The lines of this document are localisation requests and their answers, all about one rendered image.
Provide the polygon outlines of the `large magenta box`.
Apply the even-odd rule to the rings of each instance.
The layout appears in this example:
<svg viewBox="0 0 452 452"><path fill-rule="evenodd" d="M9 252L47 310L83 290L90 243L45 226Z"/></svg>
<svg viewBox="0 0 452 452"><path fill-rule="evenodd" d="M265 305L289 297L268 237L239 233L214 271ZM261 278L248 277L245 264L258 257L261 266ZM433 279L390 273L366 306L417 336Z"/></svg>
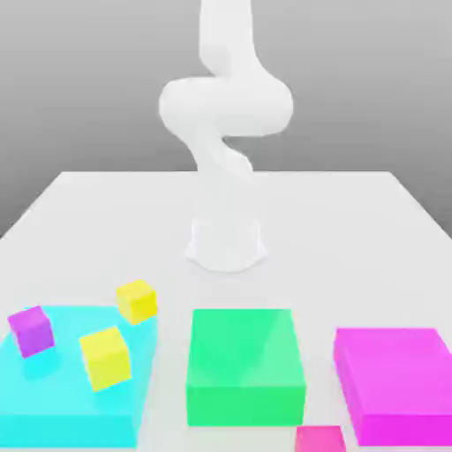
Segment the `large magenta box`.
<svg viewBox="0 0 452 452"><path fill-rule="evenodd" d="M434 328L339 328L335 369L358 444L452 446L452 352Z"/></svg>

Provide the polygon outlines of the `large green box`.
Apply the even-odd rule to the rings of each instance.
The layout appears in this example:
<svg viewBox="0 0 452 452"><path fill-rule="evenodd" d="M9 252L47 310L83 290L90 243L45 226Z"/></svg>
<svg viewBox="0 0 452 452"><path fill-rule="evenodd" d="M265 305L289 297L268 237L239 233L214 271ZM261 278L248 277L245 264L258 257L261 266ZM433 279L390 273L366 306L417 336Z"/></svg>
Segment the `large green box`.
<svg viewBox="0 0 452 452"><path fill-rule="evenodd" d="M189 426L299 426L306 381L289 309L196 309Z"/></svg>

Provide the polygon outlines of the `small yellow cube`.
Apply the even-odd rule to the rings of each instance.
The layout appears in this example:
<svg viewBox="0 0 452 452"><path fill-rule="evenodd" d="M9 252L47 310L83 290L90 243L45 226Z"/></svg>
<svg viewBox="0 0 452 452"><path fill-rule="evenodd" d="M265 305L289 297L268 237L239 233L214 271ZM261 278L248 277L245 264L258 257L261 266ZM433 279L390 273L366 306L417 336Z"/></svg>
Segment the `small yellow cube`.
<svg viewBox="0 0 452 452"><path fill-rule="evenodd" d="M120 286L116 294L119 312L132 325L138 325L157 314L156 292L144 280Z"/></svg>
<svg viewBox="0 0 452 452"><path fill-rule="evenodd" d="M84 366L94 392L132 377L128 346L117 326L79 339Z"/></svg>

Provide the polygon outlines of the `large cyan box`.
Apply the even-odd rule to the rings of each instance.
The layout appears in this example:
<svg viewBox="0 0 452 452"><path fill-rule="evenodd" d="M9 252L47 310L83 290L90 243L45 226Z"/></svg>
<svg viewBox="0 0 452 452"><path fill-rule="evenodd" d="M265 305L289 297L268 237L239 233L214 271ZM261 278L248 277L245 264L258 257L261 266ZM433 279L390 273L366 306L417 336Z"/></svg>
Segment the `large cyan box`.
<svg viewBox="0 0 452 452"><path fill-rule="evenodd" d="M55 347L22 358L15 339L0 342L0 448L134 448L157 343L157 319L133 326L114 306L46 306ZM118 327L132 377L92 390L80 337Z"/></svg>

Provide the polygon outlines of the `small pink cube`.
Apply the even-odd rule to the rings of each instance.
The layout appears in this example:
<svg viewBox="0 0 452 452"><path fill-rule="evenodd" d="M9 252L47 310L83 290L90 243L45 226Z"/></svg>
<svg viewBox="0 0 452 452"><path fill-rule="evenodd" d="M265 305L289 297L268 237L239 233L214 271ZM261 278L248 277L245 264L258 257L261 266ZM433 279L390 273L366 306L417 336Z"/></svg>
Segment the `small pink cube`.
<svg viewBox="0 0 452 452"><path fill-rule="evenodd" d="M299 426L295 452L346 452L340 426Z"/></svg>

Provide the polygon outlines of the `small purple cube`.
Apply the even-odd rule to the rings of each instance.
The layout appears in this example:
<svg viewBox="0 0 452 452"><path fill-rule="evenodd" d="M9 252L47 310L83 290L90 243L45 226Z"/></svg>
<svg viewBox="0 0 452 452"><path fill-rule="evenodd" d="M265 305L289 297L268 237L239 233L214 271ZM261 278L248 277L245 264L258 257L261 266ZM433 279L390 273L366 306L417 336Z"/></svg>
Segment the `small purple cube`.
<svg viewBox="0 0 452 452"><path fill-rule="evenodd" d="M7 317L22 358L30 358L55 346L49 317L39 305Z"/></svg>

